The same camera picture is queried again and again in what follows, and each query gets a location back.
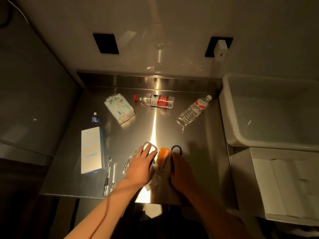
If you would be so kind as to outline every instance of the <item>hand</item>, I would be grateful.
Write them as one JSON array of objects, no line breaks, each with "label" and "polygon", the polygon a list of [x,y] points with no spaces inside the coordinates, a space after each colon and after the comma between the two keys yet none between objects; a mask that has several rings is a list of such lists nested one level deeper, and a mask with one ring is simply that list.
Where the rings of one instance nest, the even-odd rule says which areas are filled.
[{"label": "hand", "polygon": [[198,187],[190,164],[179,154],[172,152],[174,161],[174,172],[171,173],[171,180],[174,187],[186,197]]},{"label": "hand", "polygon": [[150,162],[153,160],[157,151],[153,151],[150,154],[151,145],[148,145],[143,151],[141,146],[136,155],[130,160],[130,164],[126,169],[125,178],[128,179],[132,185],[138,189],[146,185],[154,174],[153,166],[149,169]]}]

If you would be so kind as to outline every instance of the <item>clear pen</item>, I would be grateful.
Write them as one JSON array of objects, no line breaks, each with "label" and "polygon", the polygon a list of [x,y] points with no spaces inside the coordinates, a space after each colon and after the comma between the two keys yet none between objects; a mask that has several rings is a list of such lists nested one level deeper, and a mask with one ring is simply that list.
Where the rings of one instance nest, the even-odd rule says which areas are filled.
[{"label": "clear pen", "polygon": [[105,184],[104,184],[104,188],[103,188],[103,195],[104,196],[107,196],[108,179],[110,178],[110,171],[111,171],[111,162],[112,162],[112,158],[108,158],[107,174],[106,174]]},{"label": "clear pen", "polygon": [[116,166],[117,166],[117,164],[115,163],[115,164],[113,165],[113,178],[112,178],[112,188],[111,188],[111,192],[115,189]]}]

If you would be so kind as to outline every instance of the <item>tissue packet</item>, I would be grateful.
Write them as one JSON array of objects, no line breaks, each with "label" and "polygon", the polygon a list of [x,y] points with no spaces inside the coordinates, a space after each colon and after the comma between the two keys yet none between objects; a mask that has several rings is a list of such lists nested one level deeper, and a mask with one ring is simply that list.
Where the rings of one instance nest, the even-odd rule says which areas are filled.
[{"label": "tissue packet", "polygon": [[119,124],[122,124],[135,115],[133,107],[121,94],[108,97],[104,104]]}]

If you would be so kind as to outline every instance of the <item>stainless steel countertop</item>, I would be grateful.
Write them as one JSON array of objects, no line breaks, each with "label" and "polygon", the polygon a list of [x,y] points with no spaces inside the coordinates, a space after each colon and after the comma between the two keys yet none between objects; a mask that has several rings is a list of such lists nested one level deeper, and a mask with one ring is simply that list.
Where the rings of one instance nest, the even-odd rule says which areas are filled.
[{"label": "stainless steel countertop", "polygon": [[[132,99],[153,93],[175,97],[174,109],[143,106]],[[135,110],[135,116],[118,124],[106,108],[105,99],[121,93]],[[176,122],[182,111],[195,100],[207,94],[196,92],[156,91],[132,88],[90,87],[83,92],[69,126],[52,162],[41,189],[41,194],[84,198],[103,197],[106,169],[81,174],[81,130],[95,127],[91,117],[97,112],[104,138],[105,166],[112,157],[109,187],[112,183],[113,164],[117,163],[116,183],[124,177],[122,169],[128,156],[133,155],[146,141],[157,148],[171,148],[178,144],[183,157],[191,164],[196,180],[227,208],[236,208],[233,181],[217,98],[190,125],[182,128]],[[164,180],[152,192],[143,188],[137,202],[153,204],[184,204],[184,199]]]}]

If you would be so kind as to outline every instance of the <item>small blue bottle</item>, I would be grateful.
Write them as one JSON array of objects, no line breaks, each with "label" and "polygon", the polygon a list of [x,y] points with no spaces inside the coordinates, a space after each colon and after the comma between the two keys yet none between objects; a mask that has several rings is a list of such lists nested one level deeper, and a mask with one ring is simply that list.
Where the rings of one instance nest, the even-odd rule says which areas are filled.
[{"label": "small blue bottle", "polygon": [[92,123],[100,123],[96,112],[94,112],[94,115],[92,116]]}]

